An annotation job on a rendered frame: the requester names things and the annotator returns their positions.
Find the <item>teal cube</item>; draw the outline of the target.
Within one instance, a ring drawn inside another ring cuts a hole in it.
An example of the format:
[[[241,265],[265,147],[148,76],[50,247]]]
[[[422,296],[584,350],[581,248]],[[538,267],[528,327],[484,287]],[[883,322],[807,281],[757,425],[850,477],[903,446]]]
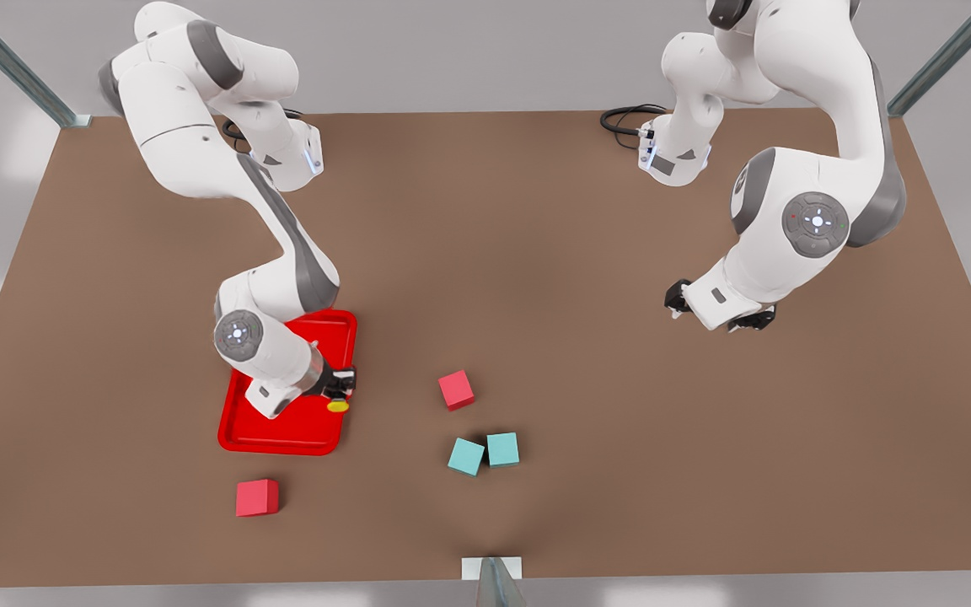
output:
[[[518,435],[516,432],[489,434],[486,437],[486,453],[490,468],[517,465],[520,462]]]
[[[486,447],[465,438],[455,438],[448,457],[448,469],[470,477],[476,477],[486,456]]]

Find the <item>silver frame post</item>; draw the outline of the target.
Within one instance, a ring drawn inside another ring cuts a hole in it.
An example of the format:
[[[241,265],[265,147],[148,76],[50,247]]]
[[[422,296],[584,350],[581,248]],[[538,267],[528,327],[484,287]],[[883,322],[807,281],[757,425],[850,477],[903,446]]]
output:
[[[91,115],[77,114],[0,38],[0,72],[60,128],[91,126]]]
[[[475,607],[527,607],[516,584],[523,579],[523,558],[519,556],[464,557],[463,580],[477,581]]]
[[[889,116],[903,116],[912,109],[971,50],[971,14],[917,70],[891,99],[887,106]]]

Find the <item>red cube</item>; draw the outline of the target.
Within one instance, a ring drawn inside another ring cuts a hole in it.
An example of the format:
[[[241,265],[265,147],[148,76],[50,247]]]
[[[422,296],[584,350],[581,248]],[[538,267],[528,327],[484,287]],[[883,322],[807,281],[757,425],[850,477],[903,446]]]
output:
[[[442,390],[444,406],[448,411],[457,411],[475,402],[475,395],[465,370],[458,370],[439,378],[438,385]]]
[[[239,518],[280,511],[280,484],[272,479],[240,481],[236,486],[235,515]]]

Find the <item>red plastic tray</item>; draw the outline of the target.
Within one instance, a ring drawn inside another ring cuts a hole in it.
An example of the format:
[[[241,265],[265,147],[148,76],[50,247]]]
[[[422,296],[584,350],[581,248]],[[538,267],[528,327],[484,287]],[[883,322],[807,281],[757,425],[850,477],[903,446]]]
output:
[[[317,341],[319,352],[336,368],[353,361],[357,321],[350,311],[328,309],[286,323],[305,341]],[[246,397],[250,377],[232,369],[218,430],[228,452],[324,456],[339,443],[345,411],[332,411],[320,395],[300,396],[278,418],[269,420]]]

